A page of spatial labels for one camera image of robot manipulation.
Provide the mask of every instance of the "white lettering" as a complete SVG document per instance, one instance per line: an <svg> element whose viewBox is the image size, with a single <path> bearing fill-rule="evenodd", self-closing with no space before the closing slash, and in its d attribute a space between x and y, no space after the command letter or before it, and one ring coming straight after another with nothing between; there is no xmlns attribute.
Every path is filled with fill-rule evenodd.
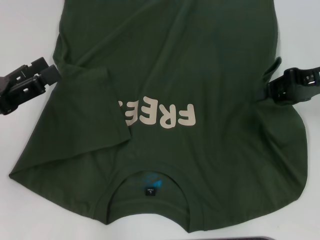
<svg viewBox="0 0 320 240"><path fill-rule="evenodd" d="M196 124L195 109L192 104L188 104L187 111L179 111L180 116L187 117L188 119L178 119L178 123L184 126L193 126Z"/></svg>
<svg viewBox="0 0 320 240"><path fill-rule="evenodd" d="M128 126L134 124L138 117L140 121L146 125L154 125L157 123L157 110L158 110L158 100L149 98L145 96L143 98L146 104L149 104L150 107L142 106L141 111L145 114L148 114L149 117L143 115L138 116L139 101L129 101L126 106L128 108L133 108L133 110L126 111L124 114L126 117L132 117L130 120L125 120ZM123 106L122 101L118 101L120 107ZM160 118L160 125L164 129L174 128L177 124L177 110L175 105L170 105L169 111L162 104L159 105L159 109L162 112L163 116ZM183 126L194 126L196 124L196 115L195 109L192 104L187 105L187 110L179 111L179 115L184 118L179 118L178 123Z"/></svg>
<svg viewBox="0 0 320 240"><path fill-rule="evenodd" d="M157 122L157 108L158 108L158 100L149 98L145 96L143 98L143 101L145 101L147 104L150 105L150 107L142 106L141 111L145 114L149 114L149 117L140 116L140 121L147 125L153 125Z"/></svg>
<svg viewBox="0 0 320 240"><path fill-rule="evenodd" d="M125 120L126 124L128 126L131 126L132 124L134 124L137 120L138 120L138 105L139 105L139 101L129 101L126 106L128 108L134 108L131 111L126 111L125 115L127 117L132 117L131 120Z"/></svg>
<svg viewBox="0 0 320 240"><path fill-rule="evenodd" d="M174 128L177 121L176 106L170 105L170 112L162 104L159 106L159 108L163 113L163 116L160 119L160 125L165 129Z"/></svg>

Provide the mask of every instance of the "green t-shirt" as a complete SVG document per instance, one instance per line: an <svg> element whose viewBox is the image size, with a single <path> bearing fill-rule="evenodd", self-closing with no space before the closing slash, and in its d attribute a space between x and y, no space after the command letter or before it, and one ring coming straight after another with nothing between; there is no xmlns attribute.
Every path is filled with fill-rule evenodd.
<svg viewBox="0 0 320 240"><path fill-rule="evenodd" d="M304 124L255 101L274 71L273 0L66 0L59 29L62 81L12 179L104 224L155 213L188 232L299 198Z"/></svg>

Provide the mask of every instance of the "tag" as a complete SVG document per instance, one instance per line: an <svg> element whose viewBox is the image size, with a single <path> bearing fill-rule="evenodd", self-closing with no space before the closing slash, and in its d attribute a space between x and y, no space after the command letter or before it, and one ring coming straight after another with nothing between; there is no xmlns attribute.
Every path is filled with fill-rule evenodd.
<svg viewBox="0 0 320 240"><path fill-rule="evenodd" d="M156 188L154 186L147 186L145 188L145 195L154 197L156 195Z"/></svg>

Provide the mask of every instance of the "white surface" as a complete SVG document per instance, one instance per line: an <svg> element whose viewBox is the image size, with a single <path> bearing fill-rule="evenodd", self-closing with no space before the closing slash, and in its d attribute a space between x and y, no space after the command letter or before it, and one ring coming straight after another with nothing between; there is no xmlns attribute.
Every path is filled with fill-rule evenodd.
<svg viewBox="0 0 320 240"><path fill-rule="evenodd" d="M0 0L0 76L52 54L64 0ZM275 0L280 29L278 54L291 67L320 66L320 1ZM302 197L249 222L187 234L162 216L128 216L111 225L71 213L10 180L50 91L0 115L0 240L183 240L268 236L276 240L320 239L320 96L296 105L307 129L309 178Z"/></svg>

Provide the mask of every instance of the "shirt sleeve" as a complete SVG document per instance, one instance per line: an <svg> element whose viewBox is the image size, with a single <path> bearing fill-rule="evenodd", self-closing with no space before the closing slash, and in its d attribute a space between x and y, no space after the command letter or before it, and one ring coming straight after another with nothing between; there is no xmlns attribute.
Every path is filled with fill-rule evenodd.
<svg viewBox="0 0 320 240"><path fill-rule="evenodd" d="M104 67L59 66L57 83L11 174L109 148L131 137Z"/></svg>

